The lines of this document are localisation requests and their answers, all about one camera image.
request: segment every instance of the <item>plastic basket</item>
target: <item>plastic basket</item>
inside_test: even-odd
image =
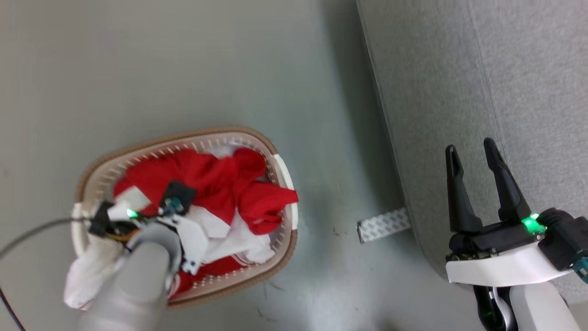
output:
[[[245,127],[223,127],[174,135],[138,144],[110,153],[88,167],[79,181],[73,209],[74,218],[88,217],[99,201],[112,199],[114,184],[125,170],[141,160],[160,157],[184,148],[200,153],[222,144],[239,144],[263,154],[270,180],[281,187],[294,189],[286,164],[274,145],[261,133]],[[244,267],[236,272],[207,278],[194,284],[190,291],[171,298],[169,307],[179,308],[200,304],[227,296],[251,285],[263,282],[280,271],[292,256],[296,246],[298,205],[286,206],[282,225],[270,235],[273,258],[264,264]],[[72,223],[72,240],[76,254],[80,256],[88,243],[97,240],[89,235],[82,223]]]

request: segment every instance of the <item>gray sofa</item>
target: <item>gray sofa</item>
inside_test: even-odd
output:
[[[588,1],[358,0],[414,234],[445,277],[445,147],[474,211],[498,221],[493,137],[532,210],[588,216]],[[555,281],[585,301],[576,276]]]

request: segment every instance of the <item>green led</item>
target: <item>green led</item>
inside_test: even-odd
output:
[[[137,214],[136,212],[134,212],[133,210],[127,209],[126,210],[126,215],[130,218],[130,219],[135,219],[137,217],[139,217],[139,214]]]
[[[531,214],[526,219],[522,220],[524,226],[527,227],[527,231],[530,234],[542,234],[545,232],[545,226],[537,223],[537,218],[539,214]]]

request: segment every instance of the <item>brown basket rim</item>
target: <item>brown basket rim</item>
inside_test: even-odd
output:
[[[216,127],[216,128],[195,130],[195,131],[190,131],[190,132],[180,133],[180,134],[175,134],[175,135],[169,135],[167,137],[157,138],[157,139],[145,141],[143,143],[135,144],[135,145],[132,145],[129,147],[121,148],[120,150],[109,153],[109,154],[97,159],[96,161],[94,161],[84,171],[84,173],[82,174],[82,177],[80,178],[80,181],[78,182],[78,188],[77,188],[76,194],[75,194],[75,201],[77,203],[83,201],[84,188],[85,188],[86,184],[88,183],[88,180],[89,180],[90,176],[92,175],[92,173],[98,167],[100,167],[102,164],[104,164],[107,161],[112,160],[113,158],[123,156],[125,154],[131,153],[136,150],[151,147],[154,145],[168,143],[170,141],[174,141],[174,140],[178,140],[178,139],[194,137],[197,135],[231,133],[231,132],[250,134],[250,135],[254,136],[255,138],[259,139],[262,143],[264,143],[264,145],[268,148],[268,150],[272,154],[278,153],[276,147],[272,144],[272,142],[266,136],[264,136],[262,133],[260,133],[256,130],[248,128],[248,127],[240,127],[240,126]],[[194,306],[194,305],[205,303],[205,302],[210,302],[210,301],[218,299],[220,297],[229,296],[230,294],[236,293],[236,292],[243,290],[249,286],[253,286],[257,283],[264,282],[265,280],[270,279],[273,275],[275,275],[277,272],[279,272],[280,270],[282,270],[286,266],[286,264],[288,263],[288,261],[292,257],[292,254],[294,253],[294,248],[296,247],[297,239],[298,239],[298,231],[292,230],[292,234],[290,236],[290,243],[288,244],[288,248],[286,249],[286,253],[280,259],[280,261],[275,266],[273,266],[271,269],[255,276],[253,278],[247,279],[244,282],[234,284],[234,285],[226,287],[224,289],[217,290],[212,293],[205,294],[203,296],[195,297],[193,299],[185,299],[185,300],[181,300],[181,301],[177,301],[177,302],[172,302],[169,304],[168,308],[169,309],[180,309],[180,308]]]

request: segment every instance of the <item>gray floor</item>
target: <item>gray floor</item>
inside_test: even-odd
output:
[[[300,198],[299,245],[271,284],[169,312],[162,330],[481,330],[410,232],[361,246],[401,206],[352,0],[2,0],[0,244],[67,216],[100,155],[215,125],[264,132]],[[29,331],[73,330],[67,228],[1,261]],[[16,330],[0,309],[2,330]]]

